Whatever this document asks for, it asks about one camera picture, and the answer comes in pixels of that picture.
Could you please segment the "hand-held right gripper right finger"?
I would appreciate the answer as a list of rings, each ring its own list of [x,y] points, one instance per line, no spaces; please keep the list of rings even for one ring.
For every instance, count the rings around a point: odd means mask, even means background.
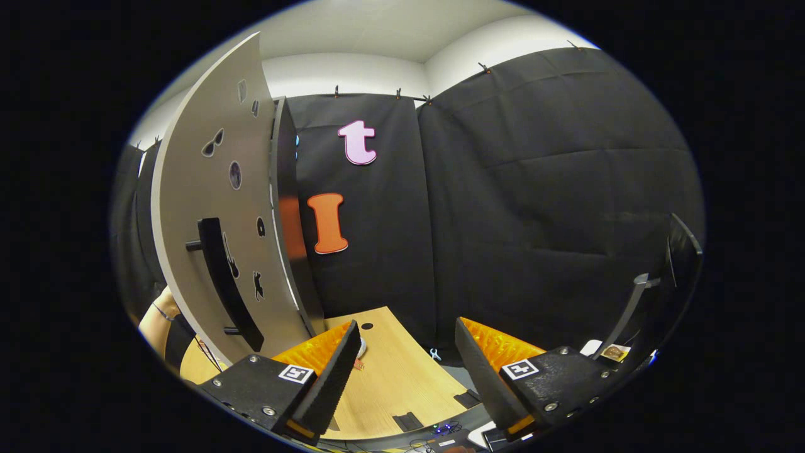
[[[544,350],[465,316],[455,320],[454,339],[481,402],[506,436],[563,427],[611,396],[626,376],[574,348]]]

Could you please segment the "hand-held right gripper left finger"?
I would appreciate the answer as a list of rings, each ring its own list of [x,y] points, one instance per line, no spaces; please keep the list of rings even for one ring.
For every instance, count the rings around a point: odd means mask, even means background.
[[[355,320],[279,355],[248,355],[198,389],[271,435],[316,445],[350,379],[362,346]]]

